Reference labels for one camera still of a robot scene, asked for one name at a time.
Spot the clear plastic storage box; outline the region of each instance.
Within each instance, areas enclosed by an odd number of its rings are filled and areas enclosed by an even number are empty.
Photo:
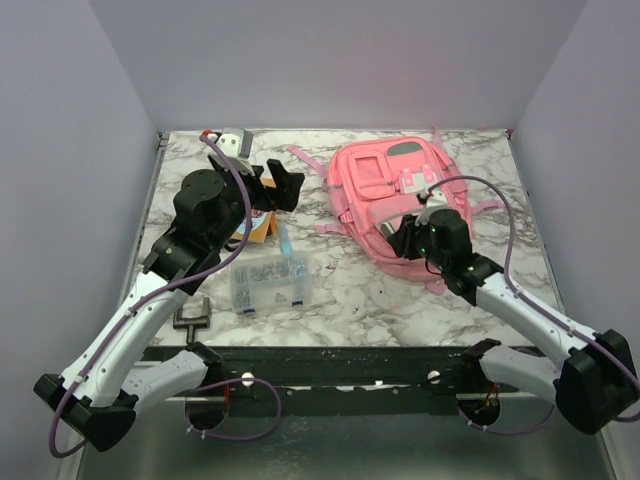
[[[306,253],[236,260],[231,264],[231,305],[238,312],[308,304],[311,287]]]

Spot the gray floor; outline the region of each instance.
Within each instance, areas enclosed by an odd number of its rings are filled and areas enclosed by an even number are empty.
[[[527,437],[467,428],[458,417],[426,415],[288,417],[270,437],[234,444],[186,434],[183,403],[165,402],[137,421],[114,449],[88,449],[79,479],[517,479],[613,478],[599,436],[563,420]],[[509,400],[499,425],[523,427],[548,406]],[[267,419],[230,419],[225,433],[249,433]]]

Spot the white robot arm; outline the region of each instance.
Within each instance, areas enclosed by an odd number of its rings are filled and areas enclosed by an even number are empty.
[[[247,138],[241,130],[218,134],[218,140],[224,139],[227,145],[210,157],[215,171],[200,170],[184,179],[174,198],[176,218],[154,243],[123,304],[75,362],[59,375],[43,375],[34,387],[56,415],[99,451],[113,447],[136,414],[200,386],[210,367],[219,366],[207,347],[192,344],[168,361],[132,371],[161,325],[220,264],[220,249],[246,213],[223,160],[229,161],[226,157],[231,155],[230,163],[243,173],[252,206],[291,211],[297,205],[304,175],[289,174],[279,162],[269,160],[276,187],[262,186],[262,169],[246,161]],[[635,379],[624,337],[611,330],[596,333],[526,293],[505,276],[500,265],[473,253],[466,223],[447,207],[442,195],[435,200],[420,216],[403,217],[398,231],[385,233],[396,254],[425,258],[440,269],[449,290],[504,320],[545,355],[532,356],[492,340],[480,342],[460,360],[471,388],[476,381],[478,385],[488,381],[533,393],[557,405],[585,433],[595,433],[635,403],[635,384],[620,369],[627,369]],[[197,281],[182,282],[194,275]],[[171,288],[176,281],[179,287]],[[143,301],[159,289],[163,293]],[[88,369],[89,359],[93,360]]]

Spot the white marble table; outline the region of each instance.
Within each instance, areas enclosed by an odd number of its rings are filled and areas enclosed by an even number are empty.
[[[276,158],[290,171],[307,174],[300,203],[286,221],[294,249],[311,254],[313,300],[302,309],[257,315],[231,311],[229,273],[224,270],[202,285],[185,306],[184,314],[200,314],[202,297],[211,299],[211,327],[199,330],[197,340],[210,345],[268,346],[397,346],[473,345],[492,337],[507,344],[527,344],[519,334],[492,315],[445,293],[436,296],[420,283],[393,278],[376,269],[349,237],[318,235],[317,223],[336,222],[327,205],[321,179],[287,151],[295,144],[327,163],[337,148],[350,142],[429,132],[350,132],[322,130],[254,131],[252,163]],[[193,170],[210,168],[208,147],[199,132],[171,134],[148,220],[138,262],[154,240],[168,227],[173,196],[182,178]],[[555,305],[555,297],[542,257],[525,195],[520,185],[508,141],[503,131],[443,132],[444,147],[462,173],[486,178],[501,188],[516,213],[517,241],[513,254],[516,279],[542,300]],[[472,203],[491,198],[482,185],[470,183]],[[502,263],[507,241],[504,210],[486,211],[474,218],[475,249]],[[249,245],[240,258],[278,253],[275,239]],[[171,319],[153,340],[155,345],[183,345],[184,330],[174,330]]]

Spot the white wall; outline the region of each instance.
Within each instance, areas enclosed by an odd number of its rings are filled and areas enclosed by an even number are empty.
[[[569,314],[623,333],[640,370],[639,22],[637,0],[589,1],[514,147]],[[617,427],[640,473],[640,426]]]
[[[585,0],[90,0],[165,130],[513,127]]]
[[[40,480],[31,389],[115,307],[157,136],[86,0],[4,2],[0,68],[0,478]]]

